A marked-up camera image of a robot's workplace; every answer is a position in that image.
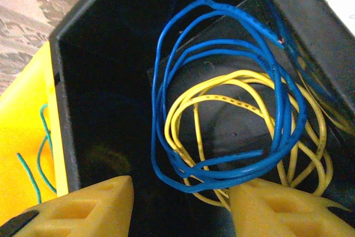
patterned carpet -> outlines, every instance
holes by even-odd
[[[0,95],[78,0],[0,0]]]

blue wire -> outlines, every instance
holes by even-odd
[[[182,32],[180,37],[177,39],[171,53],[170,57],[164,72],[164,79],[159,87],[158,94],[158,70],[160,63],[160,51],[161,46],[164,40],[165,35],[172,25],[175,24],[180,18],[186,15],[188,12],[199,6],[209,6],[215,11],[204,14],[199,18],[195,19],[186,29]],[[216,39],[206,41],[195,46],[188,48],[177,60],[175,65],[170,70],[171,65],[173,64],[173,59],[177,49],[180,47],[180,44],[184,37],[189,33],[189,31],[195,27],[198,23],[204,19],[213,17],[213,16],[229,16],[238,20],[241,25],[253,36],[254,40],[258,46],[251,44],[246,41],[233,40],[233,39]],[[230,6],[227,4],[216,3],[212,0],[198,0],[192,2],[178,14],[176,14],[165,26],[163,29],[157,45],[156,50],[156,60],[154,64],[154,76],[153,76],[153,85],[152,85],[152,136],[151,136],[151,161],[153,169],[157,176],[169,184],[175,189],[184,191],[186,193],[195,193],[207,189],[220,189],[220,188],[229,188],[231,186],[241,184],[253,178],[260,177],[265,173],[269,172],[274,168],[277,163],[290,152],[292,147],[297,143],[301,137],[306,120],[307,120],[307,108],[306,102],[301,94],[298,87],[295,85],[291,76],[276,62],[273,54],[271,53],[267,43],[262,38],[262,36],[268,38],[272,43],[279,46],[283,49],[283,46],[278,42],[278,38],[274,32],[269,28],[258,22],[254,17],[250,16],[248,13],[240,10],[237,7]],[[196,51],[197,49],[203,49],[208,46],[215,46],[216,44],[227,44],[233,46],[244,47],[250,51],[237,51],[231,49],[212,49],[209,51],[204,51],[196,55],[186,57],[189,53]],[[166,91],[168,86],[175,75],[176,71],[183,65],[199,59],[201,57],[206,57],[216,54],[228,54],[232,56],[244,56],[249,57],[255,60],[268,75],[273,80],[275,84],[275,100],[276,100],[276,116],[275,116],[275,133],[273,136],[273,141],[270,149],[270,155],[264,159],[261,159],[259,162],[251,164],[249,166],[228,170],[228,171],[210,171],[203,170],[202,167],[206,165],[216,165],[230,161],[236,161],[241,159],[247,159],[252,157],[262,156],[262,151],[252,151],[247,153],[239,153],[235,155],[228,155],[225,157],[208,159],[201,163],[197,163],[193,168],[189,167],[178,155],[174,152],[169,144],[167,143],[163,128],[166,120]],[[291,103],[287,95],[286,86],[281,82],[281,77],[285,79],[288,88],[294,94],[298,106],[300,108],[299,116],[297,118],[296,127],[293,133],[291,134]],[[191,175],[196,176],[197,178],[203,180],[203,183],[187,186],[181,184],[163,174],[156,162],[156,136],[158,136],[161,145],[165,149],[171,165],[173,166],[175,172],[180,175],[182,178],[187,178]]]
[[[315,82],[312,76],[310,76],[300,66],[298,57],[303,58],[303,56],[299,52],[296,42],[293,40],[290,31],[282,21],[280,14],[276,10],[275,6],[272,4],[271,0],[265,0],[265,1],[269,8],[269,11],[271,12],[272,17],[275,19],[277,30],[279,31],[280,36],[283,37],[285,40],[285,50],[288,51],[288,53],[290,54],[291,61],[293,62],[293,65],[296,67],[296,69],[302,75],[302,78],[307,82],[309,86],[311,86],[315,90],[315,92],[317,92],[323,97],[326,97],[328,101],[333,101],[333,102],[336,101],[336,97],[334,95],[332,95],[330,92],[325,90],[319,83]],[[311,72],[315,73],[315,71],[313,70],[310,64],[308,64],[307,66],[311,69]]]
[[[37,196],[37,202],[38,204],[42,203],[42,198],[40,197],[40,190],[38,187],[38,184],[36,183],[36,180],[34,179],[34,176],[29,168],[29,166],[27,165],[26,161],[24,161],[23,157],[21,156],[20,153],[16,153],[16,156],[18,157],[18,159],[20,160],[23,168],[25,169],[25,171],[27,172],[27,175],[29,177],[29,180],[31,181],[34,190],[35,190],[35,194]]]

yellow plastic part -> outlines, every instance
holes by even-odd
[[[49,107],[44,115],[52,132],[55,175],[48,143],[43,149],[41,166],[49,181],[57,184],[59,195],[68,193],[52,73],[47,42],[0,97],[0,225],[37,204],[35,191],[16,157],[17,152],[29,165],[42,201],[56,197],[40,177],[36,166],[38,149],[45,136],[39,116],[44,103]]]
[[[133,198],[130,176],[106,180],[30,208],[39,215],[15,237],[126,237]]]
[[[238,237],[351,237],[355,230],[326,207],[338,203],[255,179],[230,188]]]

bundle of wires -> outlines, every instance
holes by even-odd
[[[163,82],[158,87],[159,76],[159,62],[160,52],[163,45],[164,37],[169,29],[183,16],[199,6],[209,6],[213,9],[212,12],[203,14],[195,19],[188,27],[181,33],[177,39],[167,62]],[[175,53],[180,47],[182,40],[186,35],[201,21],[214,17],[214,16],[228,16],[236,19],[246,29],[258,44],[257,46],[237,39],[214,39],[194,45],[186,49],[182,55],[177,59],[173,65]],[[320,195],[329,184],[332,177],[331,161],[324,150],[326,140],[326,127],[324,117],[314,99],[304,90],[297,85],[290,75],[276,62],[273,54],[271,53],[266,41],[263,39],[268,38],[272,43],[283,48],[283,45],[278,41],[276,34],[269,28],[258,22],[254,17],[248,13],[240,10],[237,7],[228,4],[216,3],[212,0],[198,0],[188,5],[178,14],[176,14],[163,29],[157,45],[156,61],[154,66],[153,86],[152,86],[152,136],[151,136],[151,161],[157,176],[171,187],[186,192],[193,193],[199,199],[213,205],[225,206],[229,209],[228,204],[228,191],[227,188],[244,183],[251,179],[260,177],[271,169],[277,166],[280,174],[281,182],[285,186],[297,186],[303,179],[316,167],[319,174],[319,185],[316,194]],[[234,49],[210,49],[208,47],[216,45],[231,46]],[[189,56],[194,51],[201,51],[198,54]],[[174,77],[175,73],[182,66],[197,60],[202,57],[210,55],[226,54],[231,56],[249,57],[257,62],[265,73],[256,73],[250,70],[237,70],[233,73],[216,77],[207,80],[203,83],[197,84],[178,97],[175,103],[171,106],[170,111],[167,112],[166,107],[166,92],[169,84]],[[275,90],[276,102],[276,116],[275,119],[271,118],[268,110],[263,103],[259,94],[249,85],[250,83],[259,83],[271,87]],[[248,103],[232,99],[223,95],[208,95],[206,94],[211,88],[223,85],[232,84],[247,90],[256,100],[257,107],[253,107]],[[307,121],[307,107],[304,96],[312,105],[315,110],[320,134],[316,136],[309,122]],[[272,137],[272,144],[270,151],[254,150],[250,152],[226,155],[219,158],[205,159],[202,146],[202,137],[199,124],[198,104],[203,101],[218,100],[226,103],[233,104],[237,107],[245,108],[264,118],[266,126]],[[196,163],[188,154],[182,143],[179,141],[179,127],[182,112],[189,106],[194,106],[194,119],[196,139],[198,143],[198,150],[200,162]],[[297,120],[294,119],[292,114],[292,106],[297,110]],[[299,142],[299,139],[306,127],[308,134],[314,143],[318,146],[316,154],[308,149],[304,144]],[[163,146],[171,165],[175,172],[183,178],[184,184],[169,178],[159,168],[156,161],[156,137],[158,136],[161,145]],[[297,150],[302,149],[312,160],[312,163],[294,180]],[[286,175],[282,164],[282,158],[291,152],[289,171]],[[324,168],[320,159],[323,157],[327,163],[327,176],[324,173]],[[219,165],[227,162],[235,162],[244,159],[260,159],[256,163],[246,167],[217,171],[209,170],[211,165]],[[189,178],[197,180],[197,184],[190,184]],[[208,199],[198,192],[203,190],[214,190],[219,201]]]
[[[355,136],[355,127],[334,108],[338,106],[338,100],[336,97],[321,86],[322,82],[316,75],[317,72],[315,67],[313,67],[312,64],[306,64],[306,62],[310,62],[309,59],[299,50],[300,45],[293,39],[292,34],[282,21],[282,18],[275,9],[275,6],[270,0],[266,0],[266,3],[269,11],[275,19],[277,29],[280,32],[282,39],[287,44],[285,46],[285,50],[290,55],[291,61],[307,91],[315,98],[323,113],[337,128]]]

floor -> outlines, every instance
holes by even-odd
[[[78,0],[0,0],[0,95]],[[326,0],[355,33],[350,0]]]
[[[0,95],[78,0],[0,0]]]

